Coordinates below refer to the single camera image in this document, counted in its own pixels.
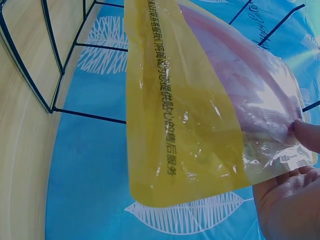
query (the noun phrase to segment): white leaf pattern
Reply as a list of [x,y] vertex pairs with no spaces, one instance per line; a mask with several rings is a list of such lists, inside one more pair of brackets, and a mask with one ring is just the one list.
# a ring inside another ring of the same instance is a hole
[[302,39],[301,44],[312,51],[314,60],[320,61],[320,46],[318,38],[311,36],[310,34],[306,34]]
[[148,227],[170,235],[192,235],[220,224],[244,202],[234,192],[165,208],[155,208],[134,202],[125,211]]
[[[124,18],[103,16],[98,18],[86,40],[87,44],[128,49]],[[85,47],[78,67],[92,74],[116,74],[127,71],[128,53],[97,47]]]

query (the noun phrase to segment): plastic packaging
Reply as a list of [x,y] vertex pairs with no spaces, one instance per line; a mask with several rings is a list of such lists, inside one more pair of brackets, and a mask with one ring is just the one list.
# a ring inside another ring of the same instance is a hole
[[188,0],[127,0],[132,196],[168,207],[313,164],[294,137],[298,82],[283,61]]

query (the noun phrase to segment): plastic bag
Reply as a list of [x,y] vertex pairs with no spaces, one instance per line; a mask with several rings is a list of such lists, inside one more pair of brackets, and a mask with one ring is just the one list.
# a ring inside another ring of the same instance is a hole
[[168,207],[313,164],[294,137],[298,82],[283,61],[188,0],[127,0],[132,196]]

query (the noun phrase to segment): wooden surface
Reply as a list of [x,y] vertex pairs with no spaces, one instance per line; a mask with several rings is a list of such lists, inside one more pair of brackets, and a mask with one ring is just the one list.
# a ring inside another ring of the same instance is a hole
[[[70,5],[78,0],[55,2],[57,6],[65,4],[70,13],[78,9]],[[43,95],[51,99],[59,72],[40,0],[9,0],[3,14],[25,65]],[[60,36],[64,31],[65,36],[71,36],[80,25],[80,19],[66,18],[56,20],[56,24],[71,20],[67,28],[58,31]],[[65,56],[69,37],[58,42]],[[59,105],[65,101],[80,51],[78,48],[70,60]],[[60,114],[44,111],[0,38],[0,240],[45,239],[48,177],[59,120]]]
[[94,0],[85,0],[86,12],[88,12]]

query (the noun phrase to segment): blue fabric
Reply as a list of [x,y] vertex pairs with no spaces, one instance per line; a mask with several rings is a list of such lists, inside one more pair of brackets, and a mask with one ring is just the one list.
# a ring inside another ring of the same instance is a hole
[[[245,0],[192,1],[226,22],[246,3]],[[258,43],[291,9],[306,4],[263,45],[282,57],[293,70],[306,105],[320,99],[317,81],[320,4],[316,1],[253,0],[232,24]],[[123,0],[108,3],[124,4]],[[122,8],[104,6],[87,42],[126,48],[123,16]],[[126,53],[86,48],[80,56],[64,108],[125,120],[126,57]],[[319,110],[317,107],[307,116],[315,124],[320,124]],[[63,114],[49,177],[46,240],[264,239],[252,189],[237,190],[234,196],[241,204],[206,231],[173,235],[161,232],[159,225],[148,226],[130,196],[126,126]]]

